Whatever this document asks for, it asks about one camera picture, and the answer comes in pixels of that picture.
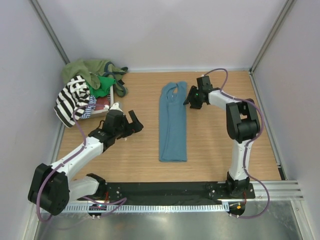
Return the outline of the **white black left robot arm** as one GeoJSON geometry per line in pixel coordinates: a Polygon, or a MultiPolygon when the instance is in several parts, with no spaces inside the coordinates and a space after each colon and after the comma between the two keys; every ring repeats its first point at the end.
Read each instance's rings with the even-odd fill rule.
{"type": "Polygon", "coordinates": [[[128,114],[131,122],[121,110],[109,110],[102,126],[92,130],[76,149],[51,165],[38,165],[27,199],[53,216],[59,215],[70,201],[85,197],[101,200],[107,192],[105,179],[94,173],[78,180],[73,178],[91,160],[114,145],[116,140],[144,128],[133,110],[128,114]]]}

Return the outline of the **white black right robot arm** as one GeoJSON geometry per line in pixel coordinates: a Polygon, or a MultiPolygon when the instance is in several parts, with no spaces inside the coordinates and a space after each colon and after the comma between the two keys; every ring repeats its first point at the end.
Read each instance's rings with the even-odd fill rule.
{"type": "Polygon", "coordinates": [[[262,126],[258,117],[259,110],[255,102],[227,94],[218,87],[213,87],[209,76],[196,79],[184,101],[191,109],[201,109],[202,105],[216,106],[226,113],[226,130],[233,140],[231,166],[227,172],[225,192],[231,198],[242,198],[249,190],[250,177],[247,164],[253,142],[261,134],[262,126]]]}

